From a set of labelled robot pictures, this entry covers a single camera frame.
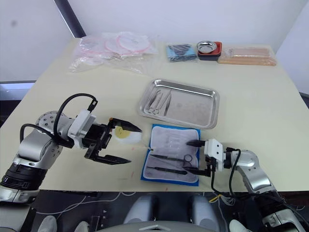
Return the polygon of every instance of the white cable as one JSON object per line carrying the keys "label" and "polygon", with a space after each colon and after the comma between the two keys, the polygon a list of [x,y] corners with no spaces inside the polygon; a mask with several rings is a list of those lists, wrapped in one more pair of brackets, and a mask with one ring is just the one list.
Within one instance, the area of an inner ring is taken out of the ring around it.
{"label": "white cable", "polygon": [[[74,206],[74,207],[71,208],[71,209],[74,209],[74,208],[76,208],[77,206],[79,206],[85,199],[86,199],[86,196],[82,199],[81,202],[76,203],[76,206]],[[62,213],[64,213],[64,212],[67,212],[67,211],[71,210],[71,209],[68,209],[68,208],[70,208],[71,206],[73,206],[73,205],[70,205],[70,206],[68,206],[67,208],[65,208],[64,210],[62,210],[62,211],[60,211],[60,212],[56,212],[56,213],[41,213],[41,212],[37,212],[37,214],[43,214],[43,215],[62,214]]]}
{"label": "white cable", "polygon": [[224,221],[225,231],[228,232],[227,222],[226,222],[226,219],[223,217],[223,213],[222,213],[222,210],[221,210],[221,207],[220,207],[220,200],[218,201],[218,208],[219,208],[219,211],[221,213],[222,219]]}
{"label": "white cable", "polygon": [[216,200],[214,200],[213,202],[210,202],[210,204],[216,203],[218,200],[219,200],[219,197]]}
{"label": "white cable", "polygon": [[235,198],[225,197],[221,195],[221,200],[228,206],[235,205]]}
{"label": "white cable", "polygon": [[133,192],[133,193],[131,193],[131,194],[126,194],[126,193],[124,193],[124,192],[121,192],[122,195],[127,196],[127,197],[133,196],[135,193],[136,193],[136,192]]}
{"label": "white cable", "polygon": [[66,208],[66,209],[63,210],[63,211],[56,212],[56,213],[41,213],[41,212],[37,212],[37,214],[43,214],[43,215],[62,214],[62,213],[64,213],[64,212],[67,212],[67,211],[70,211],[70,210],[76,208],[77,206],[79,206],[79,205],[81,205],[81,204],[88,204],[88,203],[95,203],[95,202],[113,202],[113,201],[116,201],[116,200],[118,199],[118,197],[120,196],[120,194],[121,194],[121,192],[119,192],[118,195],[117,195],[114,199],[112,199],[112,200],[98,200],[98,201],[90,201],[90,202],[83,202],[84,199],[86,198],[86,197],[84,197],[83,200],[82,200],[81,202],[69,205],[69,206],[67,207],[67,208],[69,208],[69,209]]}
{"label": "white cable", "polygon": [[305,208],[305,206],[303,206],[301,209],[298,208],[298,206],[296,207],[297,211],[303,210]]}

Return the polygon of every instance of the metal tray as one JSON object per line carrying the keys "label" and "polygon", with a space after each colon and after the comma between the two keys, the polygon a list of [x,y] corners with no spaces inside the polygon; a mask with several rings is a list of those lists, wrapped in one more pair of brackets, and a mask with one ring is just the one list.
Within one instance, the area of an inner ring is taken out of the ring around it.
{"label": "metal tray", "polygon": [[[169,93],[171,98],[166,111]],[[168,80],[154,80],[144,92],[138,111],[140,115],[145,117],[210,130],[217,124],[219,98],[218,92],[212,89]]]}

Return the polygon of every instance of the gray floor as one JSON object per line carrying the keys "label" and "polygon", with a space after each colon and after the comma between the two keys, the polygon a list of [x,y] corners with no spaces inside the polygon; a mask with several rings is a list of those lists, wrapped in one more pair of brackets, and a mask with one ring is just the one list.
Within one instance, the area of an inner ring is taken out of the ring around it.
{"label": "gray floor", "polygon": [[[153,194],[159,199],[157,220],[171,220],[189,222],[188,206],[190,197],[194,194],[203,194],[201,192],[137,192],[132,196],[120,195],[113,202],[96,202],[82,204],[68,212],[65,212],[57,220],[58,232],[73,232],[80,221],[87,221],[92,224],[92,231],[108,228],[122,224],[126,214],[129,212],[133,203],[142,195]],[[205,197],[211,199],[214,194],[204,193]],[[33,207],[41,213],[54,213],[64,210],[67,206],[79,203],[84,196],[84,202],[111,200],[118,195],[118,192],[61,192],[42,190],[34,202]],[[225,224],[219,211],[218,202],[212,204],[213,209],[220,222],[221,231],[225,231]],[[224,218],[229,224],[232,219],[242,219],[242,223],[247,228],[258,232],[262,228],[262,218],[258,213],[255,203],[249,199],[238,201],[234,206],[227,206],[223,202],[220,208]],[[309,220],[309,207],[299,206],[298,212]],[[31,232],[36,232],[41,221],[46,215],[37,214]]]}
{"label": "gray floor", "polygon": [[305,97],[305,96],[302,96],[301,98],[304,100],[305,104],[306,104],[307,107],[309,108],[309,98],[307,98],[307,97]]}

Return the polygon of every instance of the blue package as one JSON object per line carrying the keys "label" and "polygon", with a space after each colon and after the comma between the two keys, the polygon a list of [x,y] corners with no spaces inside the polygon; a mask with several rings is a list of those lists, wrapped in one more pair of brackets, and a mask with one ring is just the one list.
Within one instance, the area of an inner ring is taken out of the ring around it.
{"label": "blue package", "polygon": [[166,51],[170,62],[194,60],[197,58],[194,48],[190,44],[168,45]]}
{"label": "blue package", "polygon": [[[199,129],[153,124],[152,130],[154,129],[154,127],[171,128],[171,129],[178,129],[178,130],[196,130],[197,134],[198,134],[198,139],[200,139],[200,130]],[[144,169],[145,169],[147,158],[148,158],[150,152],[151,152],[151,150],[148,149],[146,159],[145,159],[145,162],[144,162],[144,165],[143,165],[143,169],[142,169],[142,172],[141,172],[141,177],[140,177],[141,180],[171,183],[171,184],[179,184],[179,185],[187,185],[187,186],[198,186],[198,179],[195,182],[185,182],[185,181],[178,181],[178,180],[166,180],[166,179],[156,179],[156,178],[150,179],[150,178],[147,178],[146,176],[144,176],[144,173],[145,173]],[[198,161],[199,161],[199,149],[197,149],[196,158],[197,158],[197,163],[198,163]]]}

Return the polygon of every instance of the plastic bag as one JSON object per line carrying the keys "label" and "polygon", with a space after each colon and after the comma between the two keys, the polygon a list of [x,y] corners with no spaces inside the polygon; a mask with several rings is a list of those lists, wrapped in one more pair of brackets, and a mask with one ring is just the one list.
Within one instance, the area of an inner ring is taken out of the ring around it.
{"label": "plastic bag", "polygon": [[158,62],[155,42],[133,32],[102,33],[82,37],[73,53],[71,72],[93,69],[101,64],[151,73]]}
{"label": "plastic bag", "polygon": [[277,61],[266,47],[224,47],[218,63],[275,66]]}
{"label": "plastic bag", "polygon": [[190,44],[170,44],[166,46],[170,62],[195,60],[197,58],[194,48]]}

